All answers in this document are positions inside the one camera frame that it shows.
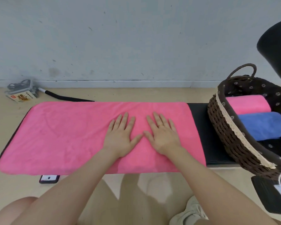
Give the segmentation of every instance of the basket handle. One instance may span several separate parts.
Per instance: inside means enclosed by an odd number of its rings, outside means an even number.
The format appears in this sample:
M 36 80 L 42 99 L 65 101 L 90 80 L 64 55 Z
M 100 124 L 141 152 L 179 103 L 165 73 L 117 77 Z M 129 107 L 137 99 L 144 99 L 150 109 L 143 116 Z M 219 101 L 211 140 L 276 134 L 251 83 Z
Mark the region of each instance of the basket handle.
M 248 64 L 241 65 L 240 67 L 237 67 L 235 70 L 233 70 L 233 72 L 230 73 L 230 75 L 227 77 L 227 80 L 229 80 L 230 77 L 231 77 L 233 74 L 235 74 L 238 70 L 240 70 L 241 68 L 246 67 L 246 66 L 251 66 L 251 67 L 253 67 L 254 70 L 253 70 L 253 73 L 252 73 L 251 77 L 254 77 L 255 74 L 256 74 L 256 71 L 257 71 L 257 67 L 256 67 L 254 64 L 252 64 L 252 63 L 248 63 Z

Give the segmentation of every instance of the person's right arm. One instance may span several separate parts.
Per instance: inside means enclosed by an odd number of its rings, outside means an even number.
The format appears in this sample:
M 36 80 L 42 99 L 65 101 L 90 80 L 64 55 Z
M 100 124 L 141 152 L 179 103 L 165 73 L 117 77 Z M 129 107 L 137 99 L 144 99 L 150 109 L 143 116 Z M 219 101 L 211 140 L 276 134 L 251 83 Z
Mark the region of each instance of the person's right arm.
M 166 118 L 157 113 L 154 113 L 154 118 L 157 125 L 147 116 L 154 136 L 145 131 L 146 138 L 156 151 L 167 156 L 182 173 L 212 224 L 277 225 L 241 191 L 196 161 L 181 146 L 170 119 L 168 124 Z

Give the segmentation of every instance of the shoe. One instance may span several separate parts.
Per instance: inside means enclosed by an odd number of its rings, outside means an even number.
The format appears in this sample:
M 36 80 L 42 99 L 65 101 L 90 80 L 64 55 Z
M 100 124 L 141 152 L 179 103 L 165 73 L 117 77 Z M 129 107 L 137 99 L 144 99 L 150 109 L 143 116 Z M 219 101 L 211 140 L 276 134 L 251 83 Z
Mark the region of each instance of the shoe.
M 195 196 L 192 196 L 187 204 L 184 212 L 181 212 L 177 215 L 175 215 L 171 220 L 170 220 L 170 225 L 184 225 L 185 220 L 192 220 L 193 224 L 199 220 L 199 219 L 208 219 L 206 216 L 205 212 L 203 211 L 201 205 L 197 201 Z

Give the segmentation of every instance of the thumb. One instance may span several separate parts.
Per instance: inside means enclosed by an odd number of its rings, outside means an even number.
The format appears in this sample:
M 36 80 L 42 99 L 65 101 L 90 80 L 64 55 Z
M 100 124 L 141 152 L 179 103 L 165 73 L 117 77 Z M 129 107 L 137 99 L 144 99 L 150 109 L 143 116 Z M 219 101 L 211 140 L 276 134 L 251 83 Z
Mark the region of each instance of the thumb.
M 133 138 L 130 142 L 130 145 L 132 149 L 139 143 L 139 141 L 142 139 L 143 134 L 138 134 L 135 138 Z
M 152 134 L 148 131 L 144 131 L 143 133 L 144 133 L 145 137 L 149 140 L 150 144 L 153 146 L 154 138 L 153 138 Z

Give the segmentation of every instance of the blue towel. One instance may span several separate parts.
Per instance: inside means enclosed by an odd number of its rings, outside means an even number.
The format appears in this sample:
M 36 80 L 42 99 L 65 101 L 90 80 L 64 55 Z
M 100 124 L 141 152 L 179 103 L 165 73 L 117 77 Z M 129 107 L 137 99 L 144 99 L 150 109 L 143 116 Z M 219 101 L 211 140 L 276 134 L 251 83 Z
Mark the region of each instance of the blue towel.
M 239 118 L 256 141 L 281 137 L 281 114 L 277 112 L 245 114 Z

